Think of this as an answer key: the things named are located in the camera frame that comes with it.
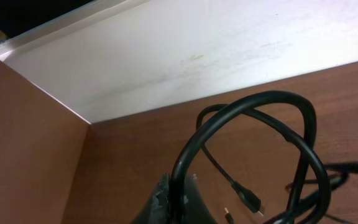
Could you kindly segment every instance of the wood grain surface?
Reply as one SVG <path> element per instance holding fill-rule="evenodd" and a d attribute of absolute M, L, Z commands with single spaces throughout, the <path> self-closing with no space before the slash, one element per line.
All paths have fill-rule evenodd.
<path fill-rule="evenodd" d="M 0 61 L 0 224 L 57 224 L 88 124 Z"/>
<path fill-rule="evenodd" d="M 160 176 L 171 172 L 204 107 L 266 90 L 293 91 L 314 104 L 318 115 L 315 150 L 323 162 L 358 160 L 357 62 L 91 125 L 63 223 L 129 223 Z M 296 108 L 268 105 L 260 109 L 302 132 Z M 232 177 L 262 199 L 266 210 L 264 218 L 251 214 L 199 152 L 190 174 L 197 175 L 204 201 L 219 223 L 226 223 L 224 207 L 236 223 L 262 223 L 285 209 L 288 194 L 284 186 L 293 180 L 300 153 L 281 135 L 240 116 L 220 129 L 207 146 Z M 311 170 L 308 177 L 313 177 Z M 315 187 L 305 187 L 304 194 Z M 358 175 L 351 175 L 333 193 L 328 213 L 358 223 Z M 324 218 L 321 223 L 333 221 Z"/>

